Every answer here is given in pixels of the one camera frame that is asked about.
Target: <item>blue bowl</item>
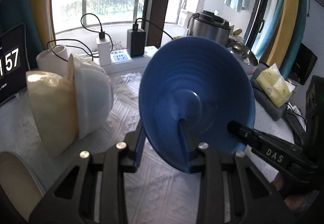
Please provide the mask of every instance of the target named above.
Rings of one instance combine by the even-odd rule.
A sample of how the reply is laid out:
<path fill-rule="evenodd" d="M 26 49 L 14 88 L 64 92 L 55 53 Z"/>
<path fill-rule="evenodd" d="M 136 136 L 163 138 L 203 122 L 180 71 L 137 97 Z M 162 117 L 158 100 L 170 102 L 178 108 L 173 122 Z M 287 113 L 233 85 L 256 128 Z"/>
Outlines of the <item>blue bowl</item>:
<path fill-rule="evenodd" d="M 142 77 L 139 109 L 155 151 L 183 172 L 190 164 L 178 135 L 180 119 L 201 142 L 234 153 L 245 145 L 227 131 L 228 122 L 253 128 L 255 118 L 253 90 L 240 64 L 221 45 L 199 37 L 173 40 L 154 55 Z"/>

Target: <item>stainless steel bowl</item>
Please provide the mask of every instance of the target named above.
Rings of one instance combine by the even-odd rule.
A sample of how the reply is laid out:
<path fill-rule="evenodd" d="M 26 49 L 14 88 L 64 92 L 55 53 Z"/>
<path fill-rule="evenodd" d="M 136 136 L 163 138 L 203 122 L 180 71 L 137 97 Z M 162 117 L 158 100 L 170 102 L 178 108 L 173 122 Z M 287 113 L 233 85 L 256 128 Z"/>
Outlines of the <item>stainless steel bowl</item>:
<path fill-rule="evenodd" d="M 247 75 L 255 72 L 259 65 L 259 60 L 247 46 L 238 41 L 230 40 L 227 44 L 227 49 L 238 60 Z"/>

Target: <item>power strip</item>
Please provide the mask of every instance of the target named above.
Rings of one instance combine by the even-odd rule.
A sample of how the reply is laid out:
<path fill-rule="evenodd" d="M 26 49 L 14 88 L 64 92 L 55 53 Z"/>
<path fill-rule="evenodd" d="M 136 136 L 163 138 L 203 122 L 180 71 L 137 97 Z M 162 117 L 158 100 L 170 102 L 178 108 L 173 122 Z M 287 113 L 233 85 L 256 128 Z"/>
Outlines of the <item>power strip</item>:
<path fill-rule="evenodd" d="M 143 56 L 131 58 L 127 53 L 127 49 L 116 50 L 111 52 L 111 64 L 102 66 L 106 73 L 113 77 L 130 72 L 144 72 L 151 58 L 158 51 L 155 46 L 147 46 Z M 100 65 L 100 60 L 95 58 L 95 63 Z"/>

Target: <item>number 57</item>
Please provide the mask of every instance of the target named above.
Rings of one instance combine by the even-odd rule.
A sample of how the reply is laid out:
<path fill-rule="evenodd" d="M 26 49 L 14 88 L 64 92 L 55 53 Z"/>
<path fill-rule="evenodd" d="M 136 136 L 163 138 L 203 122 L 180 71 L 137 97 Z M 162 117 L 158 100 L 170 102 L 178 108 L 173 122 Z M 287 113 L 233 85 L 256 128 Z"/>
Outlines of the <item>number 57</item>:
<path fill-rule="evenodd" d="M 9 52 L 5 56 L 5 68 L 7 69 L 7 71 L 10 71 L 12 69 L 12 67 L 16 67 L 17 66 L 18 50 L 19 50 L 19 48 L 14 49 L 12 52 Z M 12 64 L 12 60 L 9 58 L 13 54 L 16 54 L 15 55 L 15 63 L 14 64 Z"/>

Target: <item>white mug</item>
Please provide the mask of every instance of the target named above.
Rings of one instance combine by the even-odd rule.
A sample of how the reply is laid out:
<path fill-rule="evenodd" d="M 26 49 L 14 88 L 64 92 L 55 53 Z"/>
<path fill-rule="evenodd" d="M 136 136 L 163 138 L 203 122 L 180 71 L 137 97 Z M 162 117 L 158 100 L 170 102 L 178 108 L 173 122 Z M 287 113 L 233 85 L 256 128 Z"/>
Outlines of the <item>white mug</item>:
<path fill-rule="evenodd" d="M 68 60 L 67 50 L 65 46 L 56 46 L 53 51 L 61 58 Z M 38 69 L 41 71 L 47 71 L 56 73 L 62 77 L 66 75 L 67 61 L 64 61 L 56 56 L 52 50 L 45 50 L 39 53 L 36 57 Z"/>

